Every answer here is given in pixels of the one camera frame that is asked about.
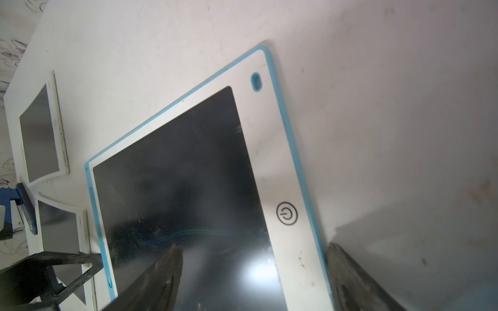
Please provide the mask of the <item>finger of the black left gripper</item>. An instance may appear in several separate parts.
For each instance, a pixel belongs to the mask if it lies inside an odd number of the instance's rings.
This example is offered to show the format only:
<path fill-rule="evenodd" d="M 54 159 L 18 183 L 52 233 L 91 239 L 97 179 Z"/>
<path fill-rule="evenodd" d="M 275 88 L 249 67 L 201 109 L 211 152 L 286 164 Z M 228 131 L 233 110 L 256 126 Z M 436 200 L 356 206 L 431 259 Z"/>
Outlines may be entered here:
<path fill-rule="evenodd" d="M 89 264 L 68 285 L 58 282 L 56 266 Z M 43 251 L 1 270 L 2 307 L 58 307 L 103 268 L 99 254 Z"/>

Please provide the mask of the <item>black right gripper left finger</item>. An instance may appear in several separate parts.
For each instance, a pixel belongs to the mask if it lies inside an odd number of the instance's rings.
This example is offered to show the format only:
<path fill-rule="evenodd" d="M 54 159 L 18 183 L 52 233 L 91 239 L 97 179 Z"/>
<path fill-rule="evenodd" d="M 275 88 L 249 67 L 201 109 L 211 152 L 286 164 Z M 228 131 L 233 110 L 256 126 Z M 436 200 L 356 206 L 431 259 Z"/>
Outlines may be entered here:
<path fill-rule="evenodd" d="M 172 245 L 106 310 L 173 310 L 183 267 L 183 249 Z"/>

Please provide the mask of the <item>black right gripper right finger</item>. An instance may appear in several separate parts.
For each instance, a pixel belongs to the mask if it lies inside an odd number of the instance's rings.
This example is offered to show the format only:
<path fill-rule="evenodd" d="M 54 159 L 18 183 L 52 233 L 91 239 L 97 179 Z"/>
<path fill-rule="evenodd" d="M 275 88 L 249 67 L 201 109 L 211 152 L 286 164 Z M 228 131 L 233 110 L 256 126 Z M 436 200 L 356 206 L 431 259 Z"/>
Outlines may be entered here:
<path fill-rule="evenodd" d="M 339 244 L 329 244 L 326 258 L 335 310 L 405 311 Z"/>

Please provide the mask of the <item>white drawing tablet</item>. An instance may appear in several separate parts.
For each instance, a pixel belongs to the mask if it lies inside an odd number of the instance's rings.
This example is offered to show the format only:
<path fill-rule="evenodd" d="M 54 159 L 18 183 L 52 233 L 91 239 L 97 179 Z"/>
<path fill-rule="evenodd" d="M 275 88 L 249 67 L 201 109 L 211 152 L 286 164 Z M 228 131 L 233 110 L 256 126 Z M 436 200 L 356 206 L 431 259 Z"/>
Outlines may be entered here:
<path fill-rule="evenodd" d="M 60 253 L 90 253 L 88 217 L 85 209 L 38 194 L 36 220 L 41 249 Z M 97 310 L 93 279 L 75 290 L 64 303 L 75 310 Z"/>
<path fill-rule="evenodd" d="M 29 185 L 70 173 L 54 71 L 20 115 L 19 125 Z"/>

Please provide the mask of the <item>blue framed drawing tablet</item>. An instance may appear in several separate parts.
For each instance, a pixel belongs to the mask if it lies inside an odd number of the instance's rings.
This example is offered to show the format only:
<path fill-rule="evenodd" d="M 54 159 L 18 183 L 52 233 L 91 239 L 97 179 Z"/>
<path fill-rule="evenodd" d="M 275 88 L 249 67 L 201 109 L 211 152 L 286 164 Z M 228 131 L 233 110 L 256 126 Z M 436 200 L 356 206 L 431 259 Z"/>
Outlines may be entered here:
<path fill-rule="evenodd" d="M 175 310 L 332 310 L 271 52 L 251 49 L 85 164 L 110 299 L 171 246 Z"/>

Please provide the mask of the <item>light blue cloth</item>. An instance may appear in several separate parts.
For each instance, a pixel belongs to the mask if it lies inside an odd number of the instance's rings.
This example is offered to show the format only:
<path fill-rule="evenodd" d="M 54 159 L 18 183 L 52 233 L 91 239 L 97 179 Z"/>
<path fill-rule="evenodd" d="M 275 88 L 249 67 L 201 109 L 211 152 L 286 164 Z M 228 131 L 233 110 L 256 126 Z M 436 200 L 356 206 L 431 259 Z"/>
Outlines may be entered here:
<path fill-rule="evenodd" d="M 474 286 L 448 304 L 444 310 L 497 310 L 497 283 L 484 282 Z"/>

